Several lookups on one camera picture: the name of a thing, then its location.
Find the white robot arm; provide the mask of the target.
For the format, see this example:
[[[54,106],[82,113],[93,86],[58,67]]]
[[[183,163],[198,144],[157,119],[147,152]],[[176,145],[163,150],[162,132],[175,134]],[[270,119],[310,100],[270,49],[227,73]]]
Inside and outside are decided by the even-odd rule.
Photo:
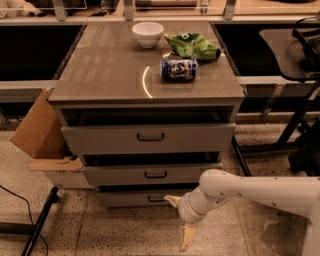
[[[193,242],[197,224],[233,197],[242,197],[309,220],[301,256],[320,256],[320,178],[243,177],[219,169],[205,171],[199,186],[183,196],[167,195],[183,220],[179,250]]]

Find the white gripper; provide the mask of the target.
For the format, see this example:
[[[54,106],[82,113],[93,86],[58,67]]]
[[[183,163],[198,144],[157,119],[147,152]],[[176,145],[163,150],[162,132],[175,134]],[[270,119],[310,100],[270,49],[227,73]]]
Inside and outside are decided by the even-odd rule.
[[[229,201],[222,195],[208,195],[200,187],[180,196],[166,195],[164,197],[174,208],[178,208],[181,219],[186,223],[181,226],[179,251],[185,252],[193,243],[196,235],[196,223],[207,216],[213,209],[223,206]]]

